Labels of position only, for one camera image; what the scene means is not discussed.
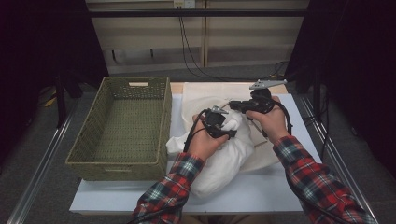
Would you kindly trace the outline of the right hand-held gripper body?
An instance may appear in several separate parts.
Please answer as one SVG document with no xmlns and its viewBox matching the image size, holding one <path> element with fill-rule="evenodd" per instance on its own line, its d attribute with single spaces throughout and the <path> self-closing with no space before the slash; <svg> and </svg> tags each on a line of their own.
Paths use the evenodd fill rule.
<svg viewBox="0 0 396 224">
<path fill-rule="evenodd" d="M 272 94 L 269 91 L 270 87 L 286 84 L 287 80 L 257 80 L 249 88 L 251 89 L 248 106 L 246 111 L 255 111 L 263 114 L 269 113 L 276 105 L 284 112 L 287 112 L 285 106 L 281 103 L 276 102 L 272 98 Z"/>
</svg>

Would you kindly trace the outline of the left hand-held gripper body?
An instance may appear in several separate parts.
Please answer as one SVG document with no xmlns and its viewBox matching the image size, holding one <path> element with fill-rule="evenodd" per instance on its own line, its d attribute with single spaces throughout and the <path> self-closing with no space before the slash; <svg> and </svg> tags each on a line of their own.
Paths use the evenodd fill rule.
<svg viewBox="0 0 396 224">
<path fill-rule="evenodd" d="M 208 134 L 213 138 L 219 138 L 223 135 L 229 135 L 228 131 L 223 131 L 223 122 L 226 120 L 225 114 L 227 111 L 214 105 L 212 108 L 204 110 L 205 119 L 203 121 L 204 127 Z"/>
</svg>

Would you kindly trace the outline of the cream mesh laundry bag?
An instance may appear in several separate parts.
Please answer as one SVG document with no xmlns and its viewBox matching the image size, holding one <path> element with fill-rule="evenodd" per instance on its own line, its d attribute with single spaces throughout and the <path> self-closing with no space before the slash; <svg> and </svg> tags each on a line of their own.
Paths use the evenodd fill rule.
<svg viewBox="0 0 396 224">
<path fill-rule="evenodd" d="M 185 83 L 182 93 L 181 117 L 185 130 L 192 126 L 191 117 L 205 108 L 213 105 L 222 107 L 231 113 L 227 106 L 229 101 L 247 101 L 250 99 L 251 89 L 244 83 L 202 82 Z M 273 151 L 273 144 L 264 138 L 260 131 L 258 121 L 249 121 L 243 118 L 248 130 L 243 132 L 243 140 L 253 144 L 253 152 L 241 166 L 241 172 L 258 170 L 278 163 L 278 158 Z"/>
</svg>

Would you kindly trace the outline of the white garment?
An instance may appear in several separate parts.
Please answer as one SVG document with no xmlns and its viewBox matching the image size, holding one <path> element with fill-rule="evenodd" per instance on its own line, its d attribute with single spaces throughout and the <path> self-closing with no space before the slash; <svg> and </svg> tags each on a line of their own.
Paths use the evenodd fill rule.
<svg viewBox="0 0 396 224">
<path fill-rule="evenodd" d="M 239 112 L 222 116 L 220 125 L 224 132 L 234 131 L 230 140 L 221 145 L 205 162 L 191 185 L 191 192 L 199 198 L 207 197 L 228 185 L 254 152 L 248 120 Z"/>
</svg>

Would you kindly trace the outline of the green woven basket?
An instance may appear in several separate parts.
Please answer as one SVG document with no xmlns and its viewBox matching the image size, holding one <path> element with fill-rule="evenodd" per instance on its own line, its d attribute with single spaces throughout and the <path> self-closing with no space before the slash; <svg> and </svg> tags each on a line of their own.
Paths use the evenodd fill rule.
<svg viewBox="0 0 396 224">
<path fill-rule="evenodd" d="M 157 180 L 171 115 L 168 77 L 105 77 L 65 164 L 86 181 Z"/>
</svg>

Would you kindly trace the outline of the person's right hand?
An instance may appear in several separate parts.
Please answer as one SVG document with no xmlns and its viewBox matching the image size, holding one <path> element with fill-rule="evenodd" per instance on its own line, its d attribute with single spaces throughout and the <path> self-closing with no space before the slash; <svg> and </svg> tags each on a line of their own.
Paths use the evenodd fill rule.
<svg viewBox="0 0 396 224">
<path fill-rule="evenodd" d="M 273 144 L 282 137 L 289 135 L 286 127 L 285 114 L 278 105 L 275 105 L 274 108 L 266 114 L 248 110 L 246 115 L 248 118 L 257 120 L 260 123 L 262 130 L 268 135 L 268 139 Z"/>
</svg>

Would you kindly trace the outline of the person's left hand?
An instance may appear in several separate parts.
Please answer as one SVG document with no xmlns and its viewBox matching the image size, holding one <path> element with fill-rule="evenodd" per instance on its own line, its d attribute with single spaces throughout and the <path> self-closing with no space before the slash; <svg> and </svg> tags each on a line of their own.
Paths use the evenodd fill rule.
<svg viewBox="0 0 396 224">
<path fill-rule="evenodd" d="M 229 139 L 229 137 L 223 135 L 219 138 L 213 138 L 205 130 L 205 126 L 202 123 L 203 117 L 194 115 L 192 118 L 196 120 L 196 126 L 187 152 L 198 157 L 202 161 L 206 161 Z"/>
</svg>

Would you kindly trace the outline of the black metal stand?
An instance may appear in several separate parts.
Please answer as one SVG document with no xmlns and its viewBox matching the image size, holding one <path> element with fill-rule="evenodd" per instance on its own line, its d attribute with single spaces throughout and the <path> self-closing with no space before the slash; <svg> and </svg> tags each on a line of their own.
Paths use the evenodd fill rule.
<svg viewBox="0 0 396 224">
<path fill-rule="evenodd" d="M 320 78 L 321 78 L 321 64 L 317 63 L 315 70 L 315 79 L 313 84 L 313 108 L 314 116 L 320 119 Z"/>
<path fill-rule="evenodd" d="M 62 75 L 58 74 L 55 77 L 55 87 L 56 87 L 56 99 L 58 108 L 58 124 L 57 127 L 61 128 L 66 119 L 66 105 L 64 99 L 64 84 L 62 81 Z"/>
</svg>

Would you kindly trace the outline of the white table sheet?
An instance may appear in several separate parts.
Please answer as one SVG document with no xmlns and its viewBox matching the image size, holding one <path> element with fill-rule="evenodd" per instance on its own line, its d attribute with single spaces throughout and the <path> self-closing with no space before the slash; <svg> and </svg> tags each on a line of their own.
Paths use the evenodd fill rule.
<svg viewBox="0 0 396 224">
<path fill-rule="evenodd" d="M 130 215 L 151 181 L 81 181 L 69 210 L 82 215 Z M 284 168 L 277 163 L 237 175 L 203 199 L 191 195 L 183 212 L 195 215 L 299 212 Z"/>
</svg>

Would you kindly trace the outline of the person's legs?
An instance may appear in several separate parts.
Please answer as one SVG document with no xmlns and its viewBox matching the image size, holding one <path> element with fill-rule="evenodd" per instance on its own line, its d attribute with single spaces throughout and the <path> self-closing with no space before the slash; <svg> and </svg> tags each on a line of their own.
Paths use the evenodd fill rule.
<svg viewBox="0 0 396 224">
<path fill-rule="evenodd" d="M 183 215 L 180 224 L 272 224 L 267 215 Z"/>
</svg>

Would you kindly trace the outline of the black horizontal bar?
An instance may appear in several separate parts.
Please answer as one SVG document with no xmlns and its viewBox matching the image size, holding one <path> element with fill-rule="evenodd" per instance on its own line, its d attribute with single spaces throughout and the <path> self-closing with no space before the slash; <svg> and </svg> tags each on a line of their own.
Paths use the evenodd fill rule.
<svg viewBox="0 0 396 224">
<path fill-rule="evenodd" d="M 92 18 L 128 17 L 303 17 L 306 9 L 128 9 L 90 10 Z"/>
</svg>

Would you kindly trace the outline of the dark curtain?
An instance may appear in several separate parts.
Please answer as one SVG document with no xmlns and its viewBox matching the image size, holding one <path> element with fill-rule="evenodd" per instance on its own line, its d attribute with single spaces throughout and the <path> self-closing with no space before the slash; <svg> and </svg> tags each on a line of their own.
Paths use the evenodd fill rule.
<svg viewBox="0 0 396 224">
<path fill-rule="evenodd" d="M 325 85 L 396 178 L 396 0 L 310 0 L 286 77 Z"/>
<path fill-rule="evenodd" d="M 97 88 L 108 75 L 86 0 L 0 0 L 0 164 L 34 116 L 40 91 Z"/>
</svg>

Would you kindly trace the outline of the wooden wall post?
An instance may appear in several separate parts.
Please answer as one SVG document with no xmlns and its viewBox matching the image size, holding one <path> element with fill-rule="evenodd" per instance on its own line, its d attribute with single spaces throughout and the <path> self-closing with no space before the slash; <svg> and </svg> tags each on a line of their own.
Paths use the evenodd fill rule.
<svg viewBox="0 0 396 224">
<path fill-rule="evenodd" d="M 207 1 L 208 0 L 202 0 L 202 9 L 207 9 Z M 202 49 L 201 49 L 202 67 L 207 67 L 206 25 L 207 25 L 207 18 L 202 17 Z"/>
</svg>

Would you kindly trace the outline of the white wall socket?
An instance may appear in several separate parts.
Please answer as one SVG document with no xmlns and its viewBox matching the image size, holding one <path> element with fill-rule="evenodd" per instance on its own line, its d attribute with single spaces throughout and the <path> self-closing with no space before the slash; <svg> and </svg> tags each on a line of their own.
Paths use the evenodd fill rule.
<svg viewBox="0 0 396 224">
<path fill-rule="evenodd" d="M 196 7 L 195 0 L 173 0 L 174 8 L 194 9 Z"/>
</svg>

